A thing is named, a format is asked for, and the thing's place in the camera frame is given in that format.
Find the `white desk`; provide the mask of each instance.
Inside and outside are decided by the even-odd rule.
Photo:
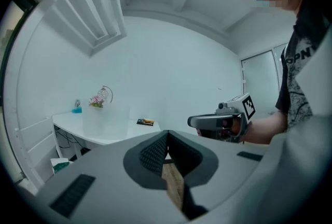
[[[128,122],[128,130],[127,130],[127,137],[123,139],[99,139],[99,138],[91,138],[85,136],[83,132],[83,122],[82,122],[82,114],[74,114],[74,113],[65,113],[65,114],[58,114],[53,115],[53,123],[57,127],[61,128],[62,130],[70,133],[74,136],[82,138],[86,141],[99,144],[99,145],[108,145],[112,144],[121,140],[125,140],[127,138],[132,138],[135,136],[140,136],[148,133],[159,132],[159,124],[157,122],[154,123],[152,127],[147,125],[136,124],[137,120],[129,120]],[[78,144],[74,144],[76,157],[81,157],[81,152]]]

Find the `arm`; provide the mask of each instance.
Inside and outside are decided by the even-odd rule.
[[[256,144],[269,144],[276,134],[280,134],[286,129],[287,115],[277,111],[268,118],[252,121],[242,140]]]

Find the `black and white shirt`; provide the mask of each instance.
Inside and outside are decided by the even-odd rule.
[[[284,50],[281,55],[283,80],[276,108],[288,114],[288,129],[312,116],[295,77],[314,55],[329,26],[317,2],[319,0],[302,1],[286,53]]]

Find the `person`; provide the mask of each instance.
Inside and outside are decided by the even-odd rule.
[[[247,133],[241,138],[257,144],[269,144],[272,138],[300,122],[308,120],[312,111],[295,77],[316,52],[329,21],[321,12],[319,0],[265,0],[272,6],[280,7],[296,14],[296,23],[286,50],[282,52],[283,79],[276,108],[272,116],[252,121]],[[239,121],[235,119],[232,132],[239,131]]]

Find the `black rubber pad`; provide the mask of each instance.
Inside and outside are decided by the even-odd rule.
[[[245,152],[245,151],[239,152],[238,156],[244,157],[244,158],[247,158],[250,160],[256,160],[256,161],[260,161],[263,158],[262,155],[253,154],[253,153],[249,153],[249,152]]]
[[[85,174],[79,175],[50,207],[62,216],[69,218],[94,180],[95,177]]]

